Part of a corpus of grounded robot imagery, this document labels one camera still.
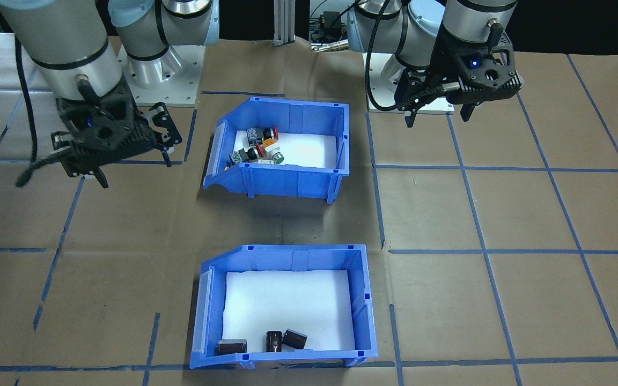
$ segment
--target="blue plastic bin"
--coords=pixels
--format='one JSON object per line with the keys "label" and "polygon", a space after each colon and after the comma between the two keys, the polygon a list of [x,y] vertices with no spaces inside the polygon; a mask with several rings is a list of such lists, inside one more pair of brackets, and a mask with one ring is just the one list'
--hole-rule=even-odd
{"label": "blue plastic bin", "polygon": [[[214,183],[233,193],[323,198],[332,203],[344,176],[350,175],[350,111],[345,103],[306,102],[252,97],[216,123],[204,189]],[[273,127],[281,133],[331,135],[336,138],[336,165],[309,168],[295,165],[242,163],[230,166],[237,149],[236,132]]]}
{"label": "blue plastic bin", "polygon": [[[226,274],[246,271],[345,270],[350,286],[355,350],[250,352],[216,356],[223,335]],[[355,366],[378,356],[376,323],[366,246],[356,245],[243,245],[203,262],[194,318],[190,368],[238,363],[254,369],[256,362],[316,362],[341,359]]]}

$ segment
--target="mounting plate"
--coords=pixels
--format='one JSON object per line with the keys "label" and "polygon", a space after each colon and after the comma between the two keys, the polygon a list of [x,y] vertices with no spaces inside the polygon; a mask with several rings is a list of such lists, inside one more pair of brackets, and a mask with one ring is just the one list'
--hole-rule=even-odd
{"label": "mounting plate", "polygon": [[118,60],[121,63],[123,75],[128,80],[130,91],[135,97],[138,106],[152,106],[154,103],[163,102],[170,107],[195,107],[199,81],[202,78],[205,46],[173,46],[182,59],[185,73],[169,80],[160,88],[142,88],[135,84],[133,77],[128,72],[128,54],[121,46]]}

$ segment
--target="metal frame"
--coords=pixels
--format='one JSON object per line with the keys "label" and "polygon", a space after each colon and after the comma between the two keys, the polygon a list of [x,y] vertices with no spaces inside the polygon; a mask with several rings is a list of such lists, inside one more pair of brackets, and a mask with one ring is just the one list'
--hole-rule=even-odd
{"label": "metal frame", "polygon": [[295,0],[273,1],[273,46],[295,42]]}

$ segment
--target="orange component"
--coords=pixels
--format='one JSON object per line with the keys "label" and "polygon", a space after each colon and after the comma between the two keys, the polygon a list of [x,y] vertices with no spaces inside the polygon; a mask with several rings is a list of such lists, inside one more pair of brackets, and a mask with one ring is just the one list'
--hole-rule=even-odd
{"label": "orange component", "polygon": [[267,140],[264,141],[263,145],[264,145],[264,147],[268,147],[268,146],[271,146],[272,144],[274,144],[276,142],[277,141],[275,139],[268,138]]}

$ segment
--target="white foam insert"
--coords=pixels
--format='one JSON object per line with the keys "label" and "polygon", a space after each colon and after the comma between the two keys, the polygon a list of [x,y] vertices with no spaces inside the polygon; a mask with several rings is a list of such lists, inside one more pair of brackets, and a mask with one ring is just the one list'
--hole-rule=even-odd
{"label": "white foam insert", "polygon": [[247,352],[265,352],[267,331],[288,328],[307,335],[304,349],[354,350],[348,273],[228,272],[222,339],[247,339]]}
{"label": "white foam insert", "polygon": [[[336,139],[333,135],[319,134],[278,134],[280,151],[285,156],[281,165],[306,166],[308,168],[329,168],[337,166]],[[247,131],[238,130],[235,135],[235,148],[249,149]]]}

